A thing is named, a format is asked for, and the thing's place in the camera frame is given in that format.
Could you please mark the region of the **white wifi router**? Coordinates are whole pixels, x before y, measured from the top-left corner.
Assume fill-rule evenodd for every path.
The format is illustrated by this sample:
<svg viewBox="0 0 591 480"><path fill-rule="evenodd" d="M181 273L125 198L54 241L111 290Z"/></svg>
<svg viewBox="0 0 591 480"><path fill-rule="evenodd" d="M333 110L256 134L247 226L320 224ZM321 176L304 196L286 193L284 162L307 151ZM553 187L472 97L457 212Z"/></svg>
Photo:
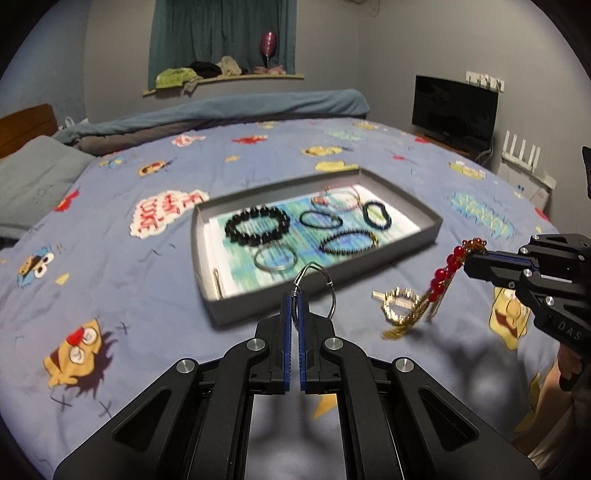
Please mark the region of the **white wifi router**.
<svg viewBox="0 0 591 480"><path fill-rule="evenodd" d="M534 173L541 156L541 147L528 143L525 138L519 138L517 134L507 130L501 156L503 160L513 163L527 172Z"/></svg>

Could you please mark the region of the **white wall hook rack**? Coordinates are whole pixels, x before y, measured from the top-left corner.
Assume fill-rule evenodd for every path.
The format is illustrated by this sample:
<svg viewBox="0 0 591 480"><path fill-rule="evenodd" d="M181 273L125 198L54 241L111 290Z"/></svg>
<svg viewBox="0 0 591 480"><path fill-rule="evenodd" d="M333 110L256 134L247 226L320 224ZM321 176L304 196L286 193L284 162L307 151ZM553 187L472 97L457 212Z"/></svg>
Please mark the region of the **white wall hook rack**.
<svg viewBox="0 0 591 480"><path fill-rule="evenodd" d="M466 72L466 82L478 87L503 93L505 91L505 82L502 79L492 77L488 74L481 74L472 71Z"/></svg>

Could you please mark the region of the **blue folded blanket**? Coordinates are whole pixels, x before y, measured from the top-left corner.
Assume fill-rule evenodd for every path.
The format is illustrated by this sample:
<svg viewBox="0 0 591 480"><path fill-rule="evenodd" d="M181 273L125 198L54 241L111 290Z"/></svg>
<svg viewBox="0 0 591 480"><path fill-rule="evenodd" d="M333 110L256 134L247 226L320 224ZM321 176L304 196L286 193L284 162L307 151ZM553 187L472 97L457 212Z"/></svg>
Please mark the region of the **blue folded blanket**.
<svg viewBox="0 0 591 480"><path fill-rule="evenodd" d="M53 138L102 156L189 130L240 123L322 118L366 118L370 105L356 89L236 94L141 113L112 121L79 123Z"/></svg>

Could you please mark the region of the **pink balloon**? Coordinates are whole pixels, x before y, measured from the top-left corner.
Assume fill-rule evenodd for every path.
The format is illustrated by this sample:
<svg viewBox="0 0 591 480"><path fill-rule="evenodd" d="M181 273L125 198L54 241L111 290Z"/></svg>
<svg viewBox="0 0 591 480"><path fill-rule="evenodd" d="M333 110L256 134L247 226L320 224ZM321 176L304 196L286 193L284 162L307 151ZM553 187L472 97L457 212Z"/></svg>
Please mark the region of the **pink balloon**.
<svg viewBox="0 0 591 480"><path fill-rule="evenodd" d="M259 43L260 55L263 57L263 65L266 69L270 68L270 59L276 54L276 33L273 31L267 31L263 33L262 39Z"/></svg>

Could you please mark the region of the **cartoon print blue bedsheet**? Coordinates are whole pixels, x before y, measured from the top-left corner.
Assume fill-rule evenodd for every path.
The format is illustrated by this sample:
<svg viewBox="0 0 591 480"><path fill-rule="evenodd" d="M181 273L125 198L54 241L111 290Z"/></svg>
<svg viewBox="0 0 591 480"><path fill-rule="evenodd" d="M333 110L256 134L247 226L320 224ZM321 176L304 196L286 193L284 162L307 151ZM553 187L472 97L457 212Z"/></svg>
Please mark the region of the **cartoon print blue bedsheet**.
<svg viewBox="0 0 591 480"><path fill-rule="evenodd" d="M525 428L557 344L515 297L458 274L435 318L400 340L376 291L423 292L463 240L516 251L552 224L497 176L410 133L355 118L188 131L95 160L65 204L1 254L1 416L33 468L59 462L176 360L249 338L219 326L192 269L192 209L337 167L370 170L433 209L436 243L322 290L311 309L382 360L415 359L506 437Z"/></svg>

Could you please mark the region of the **beige cloth on sill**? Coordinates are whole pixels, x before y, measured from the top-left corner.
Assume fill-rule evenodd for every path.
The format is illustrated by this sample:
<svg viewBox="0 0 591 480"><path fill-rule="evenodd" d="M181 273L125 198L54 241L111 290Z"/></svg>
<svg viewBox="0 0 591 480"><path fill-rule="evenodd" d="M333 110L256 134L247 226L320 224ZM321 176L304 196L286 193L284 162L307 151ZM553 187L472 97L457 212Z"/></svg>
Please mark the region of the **beige cloth on sill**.
<svg viewBox="0 0 591 480"><path fill-rule="evenodd" d="M242 68L231 56L222 56L216 66L221 71L221 77L238 77L242 75Z"/></svg>

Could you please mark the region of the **wooden headboard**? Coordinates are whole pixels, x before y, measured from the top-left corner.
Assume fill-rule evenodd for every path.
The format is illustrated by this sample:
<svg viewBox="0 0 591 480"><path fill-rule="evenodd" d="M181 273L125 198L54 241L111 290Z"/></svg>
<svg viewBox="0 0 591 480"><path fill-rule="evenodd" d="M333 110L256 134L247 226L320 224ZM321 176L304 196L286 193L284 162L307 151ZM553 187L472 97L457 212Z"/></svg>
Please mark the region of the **wooden headboard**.
<svg viewBox="0 0 591 480"><path fill-rule="evenodd" d="M49 104L30 107L0 119L0 159L15 153L30 140L52 136L58 131L53 108Z"/></svg>

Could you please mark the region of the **grey shallow cardboard tray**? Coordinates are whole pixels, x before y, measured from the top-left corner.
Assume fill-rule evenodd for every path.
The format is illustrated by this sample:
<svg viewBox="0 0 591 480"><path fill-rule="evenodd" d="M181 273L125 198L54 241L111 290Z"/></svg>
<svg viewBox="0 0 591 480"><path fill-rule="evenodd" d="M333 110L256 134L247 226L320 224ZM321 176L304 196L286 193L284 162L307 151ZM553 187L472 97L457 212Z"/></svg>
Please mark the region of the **grey shallow cardboard tray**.
<svg viewBox="0 0 591 480"><path fill-rule="evenodd" d="M193 271L209 313L225 326L279 306L308 262L339 284L427 248L442 224L425 203L368 169L295 178L197 206ZM293 247L297 265L280 273L257 269L253 256L270 243Z"/></svg>

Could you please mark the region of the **wooden window sill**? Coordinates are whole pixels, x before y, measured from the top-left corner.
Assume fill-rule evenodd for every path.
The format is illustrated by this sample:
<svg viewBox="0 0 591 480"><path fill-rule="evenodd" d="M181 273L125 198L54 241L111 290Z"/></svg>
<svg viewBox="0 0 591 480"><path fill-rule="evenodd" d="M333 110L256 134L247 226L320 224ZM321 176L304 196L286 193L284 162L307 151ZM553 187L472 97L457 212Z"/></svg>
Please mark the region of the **wooden window sill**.
<svg viewBox="0 0 591 480"><path fill-rule="evenodd" d="M191 85L200 86L200 85L208 85L208 84L223 84L223 83L232 83L232 82L245 82L245 81L259 81L259 80L297 80L297 81L304 81L304 75L301 74L249 74L249 75L240 75L240 76L219 76L215 78L209 79L197 79L192 80L189 83ZM180 88L181 90L184 87L171 87L167 89L151 89L151 90L144 90L142 92L142 98L150 97L156 95L157 93L163 93L165 91L171 91L172 89Z"/></svg>

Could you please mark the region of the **green cloth on sill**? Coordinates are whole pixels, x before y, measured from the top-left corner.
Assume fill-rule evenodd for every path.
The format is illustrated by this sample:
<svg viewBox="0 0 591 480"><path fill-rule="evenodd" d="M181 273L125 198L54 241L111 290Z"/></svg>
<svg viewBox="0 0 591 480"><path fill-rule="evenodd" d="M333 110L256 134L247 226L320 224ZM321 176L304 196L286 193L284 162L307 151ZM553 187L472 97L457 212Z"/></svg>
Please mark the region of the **green cloth on sill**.
<svg viewBox="0 0 591 480"><path fill-rule="evenodd" d="M155 90L183 87L185 83L198 80L197 72L191 68L169 68L159 73L154 81Z"/></svg>

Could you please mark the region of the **black flat television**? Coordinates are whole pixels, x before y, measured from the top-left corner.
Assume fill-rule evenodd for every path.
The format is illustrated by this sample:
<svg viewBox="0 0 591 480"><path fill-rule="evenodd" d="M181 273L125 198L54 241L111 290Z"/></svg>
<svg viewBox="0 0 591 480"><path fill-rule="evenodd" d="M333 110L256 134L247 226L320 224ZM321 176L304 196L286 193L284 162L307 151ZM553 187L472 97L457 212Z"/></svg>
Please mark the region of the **black flat television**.
<svg viewBox="0 0 591 480"><path fill-rule="evenodd" d="M417 75L412 125L458 146L492 146L499 93L468 83Z"/></svg>

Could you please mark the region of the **teal curtain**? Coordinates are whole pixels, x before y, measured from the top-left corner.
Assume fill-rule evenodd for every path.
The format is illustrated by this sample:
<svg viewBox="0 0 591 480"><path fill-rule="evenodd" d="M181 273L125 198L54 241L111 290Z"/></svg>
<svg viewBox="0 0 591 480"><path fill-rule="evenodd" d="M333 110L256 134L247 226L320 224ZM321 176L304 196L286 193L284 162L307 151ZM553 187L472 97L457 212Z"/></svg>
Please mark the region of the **teal curtain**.
<svg viewBox="0 0 591 480"><path fill-rule="evenodd" d="M152 17L147 85L158 74L195 61L216 63L231 56L252 70L263 65L259 44L276 34L271 66L296 72L297 3L294 1L157 1Z"/></svg>

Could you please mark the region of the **silver wire bangle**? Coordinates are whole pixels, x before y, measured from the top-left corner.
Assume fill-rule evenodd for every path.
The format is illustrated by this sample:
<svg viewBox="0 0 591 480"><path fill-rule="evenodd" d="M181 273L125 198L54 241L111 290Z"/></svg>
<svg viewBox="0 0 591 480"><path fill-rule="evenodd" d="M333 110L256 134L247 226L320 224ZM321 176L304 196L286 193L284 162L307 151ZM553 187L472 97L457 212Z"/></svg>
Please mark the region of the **silver wire bangle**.
<svg viewBox="0 0 591 480"><path fill-rule="evenodd" d="M337 294L335 294L335 283L332 281L332 276L329 274L329 270L322 266L320 263L311 261L304 265L297 275L294 277L293 289L291 290L290 296L294 301L294 314L297 316L297 300L301 299L304 292L311 292L317 294L325 290L329 292L331 296L331 306L329 312L325 315L325 318L332 320L335 316L335 310L337 310Z"/></svg>

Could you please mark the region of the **black cloth on sill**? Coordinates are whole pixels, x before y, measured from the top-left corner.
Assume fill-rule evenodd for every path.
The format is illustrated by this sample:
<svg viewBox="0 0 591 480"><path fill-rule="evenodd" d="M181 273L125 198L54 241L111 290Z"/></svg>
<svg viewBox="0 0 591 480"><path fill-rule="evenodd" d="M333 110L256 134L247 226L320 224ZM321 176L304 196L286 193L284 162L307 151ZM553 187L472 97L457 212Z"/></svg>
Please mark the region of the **black cloth on sill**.
<svg viewBox="0 0 591 480"><path fill-rule="evenodd" d="M194 61L189 67L202 79L217 78L222 75L221 67L211 62Z"/></svg>

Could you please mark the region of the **grey blue pillow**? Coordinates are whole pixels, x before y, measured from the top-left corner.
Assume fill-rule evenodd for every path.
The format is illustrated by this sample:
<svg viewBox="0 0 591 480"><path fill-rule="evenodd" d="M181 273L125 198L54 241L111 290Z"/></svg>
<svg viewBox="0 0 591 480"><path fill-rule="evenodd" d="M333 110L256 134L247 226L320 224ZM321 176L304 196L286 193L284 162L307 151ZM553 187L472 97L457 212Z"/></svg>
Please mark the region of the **grey blue pillow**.
<svg viewBox="0 0 591 480"><path fill-rule="evenodd" d="M65 197L94 157L39 136L1 161L1 237L18 240Z"/></svg>

